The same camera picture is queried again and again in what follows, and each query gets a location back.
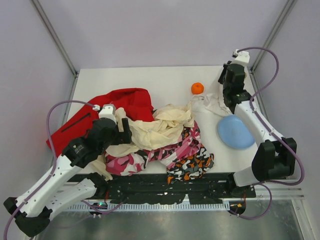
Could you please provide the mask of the cream cloth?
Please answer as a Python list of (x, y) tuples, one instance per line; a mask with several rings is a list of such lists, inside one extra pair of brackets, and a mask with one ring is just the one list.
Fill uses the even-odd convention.
[(154, 120), (150, 122), (131, 120), (126, 117), (132, 132), (131, 143), (110, 146), (90, 163), (90, 167), (106, 177), (107, 180), (112, 180), (112, 176), (115, 174), (106, 171), (106, 155), (118, 158), (135, 153), (138, 150), (151, 151), (176, 144), (183, 128), (192, 128), (194, 122), (196, 122), (192, 109), (195, 104), (195, 101), (190, 101), (186, 105), (168, 104), (159, 109), (153, 109)]

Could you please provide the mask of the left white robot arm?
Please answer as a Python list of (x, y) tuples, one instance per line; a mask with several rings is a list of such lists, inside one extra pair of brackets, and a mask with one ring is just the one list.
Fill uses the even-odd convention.
[(4, 207), (25, 235), (32, 238), (40, 234), (60, 212), (77, 202), (106, 195), (106, 179), (97, 172), (89, 173), (61, 193), (58, 190), (109, 146), (131, 142), (128, 120), (124, 118), (122, 123), (124, 127), (120, 132), (114, 105), (104, 105), (92, 128), (84, 136), (71, 140), (55, 164), (29, 190), (4, 201)]

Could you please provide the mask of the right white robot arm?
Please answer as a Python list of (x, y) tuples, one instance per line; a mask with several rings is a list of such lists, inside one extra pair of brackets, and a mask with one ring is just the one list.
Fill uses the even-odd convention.
[(218, 79), (222, 84), (224, 104), (244, 123), (257, 145), (251, 165), (228, 175), (231, 194), (257, 183), (292, 176), (296, 166), (296, 141), (276, 131), (255, 102), (250, 101), (252, 96), (245, 90), (245, 77), (244, 66), (228, 61)]

